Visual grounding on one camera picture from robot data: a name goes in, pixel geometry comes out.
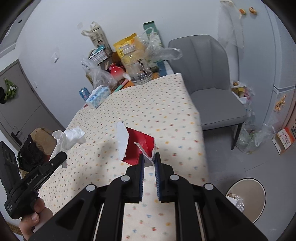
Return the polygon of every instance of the green cloth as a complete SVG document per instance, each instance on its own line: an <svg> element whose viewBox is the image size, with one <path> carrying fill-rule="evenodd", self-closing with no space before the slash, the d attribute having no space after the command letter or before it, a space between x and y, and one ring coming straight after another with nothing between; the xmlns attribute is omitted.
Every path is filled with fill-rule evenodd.
<svg viewBox="0 0 296 241"><path fill-rule="evenodd" d="M5 81L5 84L7 87L7 91L6 91L6 95L5 95L4 100L14 98L16 91L17 91L17 86L8 79L4 79L4 81Z"/></svg>

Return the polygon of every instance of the hand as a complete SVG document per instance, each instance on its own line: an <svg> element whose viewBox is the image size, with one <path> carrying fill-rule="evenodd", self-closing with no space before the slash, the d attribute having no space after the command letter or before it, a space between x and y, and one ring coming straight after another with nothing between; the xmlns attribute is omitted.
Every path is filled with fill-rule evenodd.
<svg viewBox="0 0 296 241"><path fill-rule="evenodd" d="M33 235L34 226L39 224L38 227L35 228L36 231L37 228L40 228L53 216L52 211L45 208L44 201L39 197L35 201L34 211L35 212L32 214L22 217L20 221L20 230L26 240L29 240L29 238Z"/></svg>

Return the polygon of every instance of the cardboard box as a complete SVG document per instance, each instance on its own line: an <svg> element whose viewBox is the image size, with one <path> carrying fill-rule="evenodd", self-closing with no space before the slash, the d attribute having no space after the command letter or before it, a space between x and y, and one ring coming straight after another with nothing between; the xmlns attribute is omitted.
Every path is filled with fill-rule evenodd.
<svg viewBox="0 0 296 241"><path fill-rule="evenodd" d="M296 138L296 121L295 121L295 123L293 124L293 126L291 127L291 132L293 133L294 138Z"/></svg>
<svg viewBox="0 0 296 241"><path fill-rule="evenodd" d="M150 135L128 128L123 121L116 123L119 160L131 165L139 162L140 154L145 157L145 167L154 164L156 146Z"/></svg>
<svg viewBox="0 0 296 241"><path fill-rule="evenodd" d="M285 127L272 138L272 142L276 146L279 154L284 153L295 141L290 130Z"/></svg>
<svg viewBox="0 0 296 241"><path fill-rule="evenodd" d="M154 40L156 41L156 43L159 44L160 47L163 47L163 44L162 44L162 42L161 42L161 39L160 39L160 36L159 36L159 33L158 33L158 31L157 31L157 28L156 28L156 26L155 26L154 21L152 21L152 22L148 22L148 23L144 23L144 24L143 24L143 28L144 28L144 30L146 30L146 29L148 29L148 28L150 28L150 27L153 28L153 31L154 31L154 34L155 34L155 36L154 36ZM150 39L150 34L151 34L151 32L152 32L152 30L147 30L147 31L146 31L146 34L147 34L147 36L148 36L148 39Z"/></svg>

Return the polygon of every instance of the table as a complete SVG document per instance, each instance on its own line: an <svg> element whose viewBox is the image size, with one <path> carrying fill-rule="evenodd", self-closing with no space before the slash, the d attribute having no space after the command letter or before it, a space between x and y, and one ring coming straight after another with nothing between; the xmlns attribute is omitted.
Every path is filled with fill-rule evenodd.
<svg viewBox="0 0 296 241"><path fill-rule="evenodd" d="M67 129L79 126L87 142L68 151L68 167L59 167L39 191L53 213L86 185L107 185L125 174L129 164L118 160L118 121L153 136L162 162L176 174L196 185L208 180L199 113L181 74L167 75L115 92L96 110L77 112ZM142 202L125 205L122 240L175 240L174 212L173 203L158 202L154 167L145 168Z"/></svg>

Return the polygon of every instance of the gray chair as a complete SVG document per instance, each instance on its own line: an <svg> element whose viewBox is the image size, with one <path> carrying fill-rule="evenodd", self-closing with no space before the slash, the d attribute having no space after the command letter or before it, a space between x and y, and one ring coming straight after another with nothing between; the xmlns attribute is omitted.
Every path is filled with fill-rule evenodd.
<svg viewBox="0 0 296 241"><path fill-rule="evenodd" d="M195 35L169 42L182 50L183 57L171 60L175 73L181 73L187 91L200 114L203 130L238 125L231 149L238 139L247 112L230 90L227 54L209 35Z"/></svg>

